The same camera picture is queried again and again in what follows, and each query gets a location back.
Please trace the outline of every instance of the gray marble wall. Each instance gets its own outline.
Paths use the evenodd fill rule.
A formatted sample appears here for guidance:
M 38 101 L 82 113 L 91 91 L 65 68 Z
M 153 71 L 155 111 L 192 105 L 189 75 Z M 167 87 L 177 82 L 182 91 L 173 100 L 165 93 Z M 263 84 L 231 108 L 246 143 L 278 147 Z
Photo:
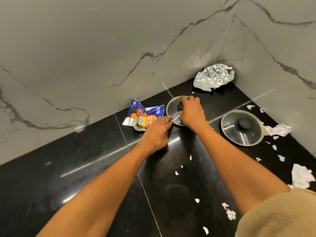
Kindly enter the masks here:
M 241 0 L 219 61 L 235 84 L 315 155 L 316 0 Z
M 0 0 L 0 163 L 216 63 L 239 1 Z

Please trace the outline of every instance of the hand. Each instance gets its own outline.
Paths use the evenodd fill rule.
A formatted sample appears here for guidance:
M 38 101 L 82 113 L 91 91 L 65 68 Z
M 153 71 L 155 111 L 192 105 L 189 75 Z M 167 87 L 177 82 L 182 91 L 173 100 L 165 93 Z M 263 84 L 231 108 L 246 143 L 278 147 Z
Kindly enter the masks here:
M 202 124 L 205 124 L 204 110 L 200 105 L 200 98 L 189 96 L 189 99 L 184 96 L 180 97 L 180 102 L 183 103 L 183 111 L 180 111 L 181 121 L 192 131 Z
M 170 121 L 171 116 L 156 119 L 145 131 L 139 145 L 148 148 L 149 154 L 160 150 L 168 145 L 168 130 L 173 122 Z

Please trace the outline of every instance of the person's left hand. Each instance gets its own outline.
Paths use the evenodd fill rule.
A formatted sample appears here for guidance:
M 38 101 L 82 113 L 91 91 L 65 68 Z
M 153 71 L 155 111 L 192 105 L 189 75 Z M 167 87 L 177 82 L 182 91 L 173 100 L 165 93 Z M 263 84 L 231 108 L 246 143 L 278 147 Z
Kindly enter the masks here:
M 171 116 L 156 119 L 145 131 L 140 145 L 147 148 L 150 155 L 168 145 L 168 130 L 173 122 Z

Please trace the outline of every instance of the beige sleeve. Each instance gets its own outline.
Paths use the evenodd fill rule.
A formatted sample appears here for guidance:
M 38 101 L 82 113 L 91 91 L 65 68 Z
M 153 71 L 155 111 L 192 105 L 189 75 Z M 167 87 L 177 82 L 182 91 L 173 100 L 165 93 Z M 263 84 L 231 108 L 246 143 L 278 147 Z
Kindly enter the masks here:
M 236 237 L 316 236 L 316 193 L 293 188 L 248 211 L 240 220 Z

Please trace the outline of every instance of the person's left arm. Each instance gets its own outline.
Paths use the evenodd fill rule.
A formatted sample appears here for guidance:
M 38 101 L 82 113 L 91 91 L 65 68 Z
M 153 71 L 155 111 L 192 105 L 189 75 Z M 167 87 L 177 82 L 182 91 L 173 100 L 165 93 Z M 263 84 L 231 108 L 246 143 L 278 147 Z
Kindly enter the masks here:
M 106 236 L 140 166 L 148 156 L 168 145 L 170 119 L 154 121 L 132 151 L 67 202 L 37 237 Z

